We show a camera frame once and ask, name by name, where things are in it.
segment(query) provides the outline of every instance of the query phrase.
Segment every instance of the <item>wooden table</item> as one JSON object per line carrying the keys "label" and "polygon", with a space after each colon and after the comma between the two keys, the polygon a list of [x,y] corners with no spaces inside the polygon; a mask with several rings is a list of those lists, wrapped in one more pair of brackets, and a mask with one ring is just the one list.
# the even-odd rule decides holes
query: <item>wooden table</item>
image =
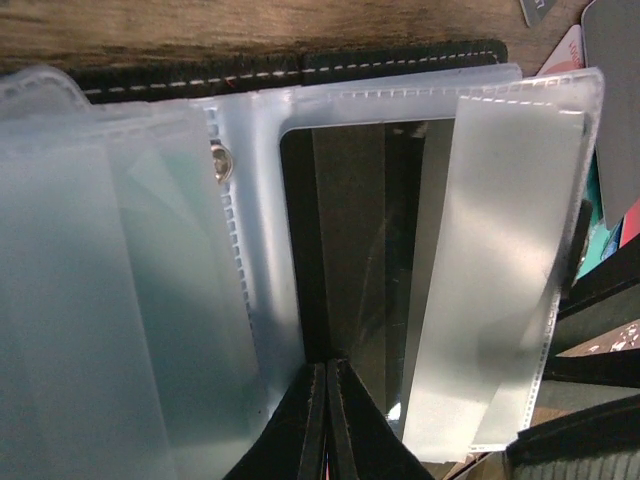
{"label": "wooden table", "polygon": [[497,38],[533,75],[590,0],[0,0],[0,71]]}

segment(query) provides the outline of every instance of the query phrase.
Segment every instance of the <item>stitched seam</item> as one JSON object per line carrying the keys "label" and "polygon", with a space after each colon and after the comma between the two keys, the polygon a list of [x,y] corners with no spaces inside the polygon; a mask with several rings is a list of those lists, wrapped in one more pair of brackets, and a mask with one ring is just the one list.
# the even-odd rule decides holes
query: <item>stitched seam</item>
{"label": "stitched seam", "polygon": [[307,423],[305,426],[305,435],[304,435],[304,440],[302,441],[302,449],[300,450],[300,462],[298,463],[298,472],[301,470],[302,468],[302,461],[305,458],[305,450],[308,448],[307,444],[309,442],[309,426],[311,425],[311,416],[314,413],[314,409],[313,409],[313,397],[315,396],[315,392],[316,392],[316,384],[318,383],[318,372],[314,369],[313,372],[313,382],[311,384],[311,399],[309,399],[309,413],[307,415]]}
{"label": "stitched seam", "polygon": [[548,107],[553,105],[551,102],[530,102],[522,100],[506,100],[504,98],[469,97],[466,95],[463,95],[461,98],[466,98],[475,102],[505,103],[507,105],[532,105],[535,107]]}
{"label": "stitched seam", "polygon": [[90,88],[87,90],[83,90],[82,93],[85,95],[97,95],[101,93],[122,93],[126,90],[131,91],[141,91],[148,89],[169,89],[169,88],[183,88],[187,86],[197,86],[197,85],[206,85],[206,84],[216,84],[221,82],[232,82],[237,79],[247,80],[250,78],[264,78],[264,77],[276,77],[281,78],[286,75],[300,75],[300,74],[308,74],[308,73],[317,73],[317,72],[328,72],[330,70],[343,70],[343,69],[367,69],[367,68],[376,68],[382,66],[390,66],[390,65],[415,65],[421,63],[431,63],[438,62],[444,60],[453,60],[456,58],[464,58],[464,57],[478,57],[480,55],[491,55],[496,61],[498,61],[498,55],[493,50],[482,50],[479,52],[466,52],[466,53],[454,53],[451,55],[433,55],[430,57],[422,57],[419,59],[400,59],[400,60],[387,60],[386,62],[374,62],[374,63],[361,63],[361,64],[349,64],[349,65],[333,65],[333,66],[325,66],[318,68],[305,68],[303,70],[276,70],[273,72],[257,72],[257,73],[248,73],[243,75],[230,75],[226,77],[213,77],[207,79],[194,79],[188,81],[178,81],[178,82],[169,82],[169,83],[152,83],[149,85],[130,85],[128,87],[110,87],[110,88]]}
{"label": "stitched seam", "polygon": [[356,462],[355,462],[354,453],[353,453],[353,445],[351,444],[351,430],[349,427],[349,422],[347,421],[347,412],[344,409],[345,402],[344,402],[344,395],[342,395],[342,386],[340,385],[340,376],[341,376],[341,373],[340,373],[339,362],[336,362],[336,389],[338,390],[338,397],[340,398],[340,412],[341,412],[340,417],[342,420],[344,420],[344,426],[347,431],[347,443],[349,445],[349,452],[346,452],[346,454],[349,455],[351,463],[353,464],[353,469],[357,475],[357,467],[356,467]]}

